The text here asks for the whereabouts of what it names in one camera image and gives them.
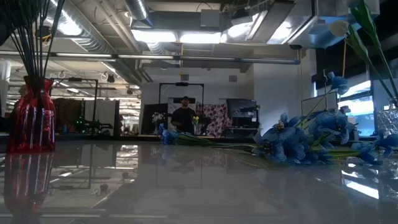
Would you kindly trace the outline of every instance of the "glass vase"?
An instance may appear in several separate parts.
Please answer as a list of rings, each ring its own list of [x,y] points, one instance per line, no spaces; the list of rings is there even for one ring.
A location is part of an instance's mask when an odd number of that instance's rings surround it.
[[[52,152],[6,154],[4,203],[14,219],[35,217],[47,196],[52,161]]]
[[[377,112],[377,129],[384,131],[386,136],[398,134],[398,109],[395,107],[397,98],[389,99],[389,109]]]
[[[27,93],[16,105],[7,153],[53,152],[55,107],[49,95],[53,81],[39,80],[42,88],[33,88],[32,84],[38,84],[32,83],[31,77],[24,80]]]

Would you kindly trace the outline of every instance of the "reed diffuser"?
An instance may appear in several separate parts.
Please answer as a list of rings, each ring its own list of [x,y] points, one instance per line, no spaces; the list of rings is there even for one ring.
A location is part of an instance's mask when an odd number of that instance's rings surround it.
[[[0,14],[10,27],[11,39],[21,56],[28,76],[27,94],[15,105],[13,131],[8,153],[52,152],[55,149],[55,107],[49,96],[52,81],[45,78],[49,53],[65,0],[0,0]],[[55,15],[47,20],[49,7]],[[52,27],[45,26],[45,21]]]

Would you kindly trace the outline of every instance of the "window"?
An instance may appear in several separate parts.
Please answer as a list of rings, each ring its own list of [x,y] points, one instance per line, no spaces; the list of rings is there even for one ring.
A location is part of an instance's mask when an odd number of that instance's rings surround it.
[[[348,106],[351,109],[347,116],[355,118],[358,123],[359,136],[371,136],[374,132],[374,107],[372,96],[364,96],[353,100],[342,101],[338,107]]]

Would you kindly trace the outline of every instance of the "light fixture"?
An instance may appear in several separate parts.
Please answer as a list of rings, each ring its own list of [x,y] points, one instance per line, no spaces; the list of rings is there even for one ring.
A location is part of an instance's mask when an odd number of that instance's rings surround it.
[[[180,42],[189,44],[219,44],[221,33],[184,32]]]
[[[56,53],[58,57],[111,58],[110,54]]]
[[[145,43],[175,42],[177,40],[174,31],[142,31],[131,30],[134,38]]]
[[[114,83],[114,76],[113,76],[113,74],[108,74],[108,78],[106,79],[106,81],[108,81],[108,83]]]
[[[74,93],[79,93],[79,90],[77,90],[75,88],[67,88],[67,90],[74,92]]]
[[[132,89],[131,89],[131,88],[128,88],[128,89],[127,89],[127,94],[128,94],[128,95],[132,95]]]

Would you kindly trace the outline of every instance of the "curtain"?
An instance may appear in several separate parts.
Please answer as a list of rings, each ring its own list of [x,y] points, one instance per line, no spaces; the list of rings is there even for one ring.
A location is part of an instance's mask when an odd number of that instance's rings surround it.
[[[222,105],[203,105],[203,114],[211,119],[211,123],[207,126],[206,132],[209,136],[220,138],[225,127],[232,125],[232,121],[228,118],[227,104]],[[202,113],[202,104],[197,103],[197,114]]]

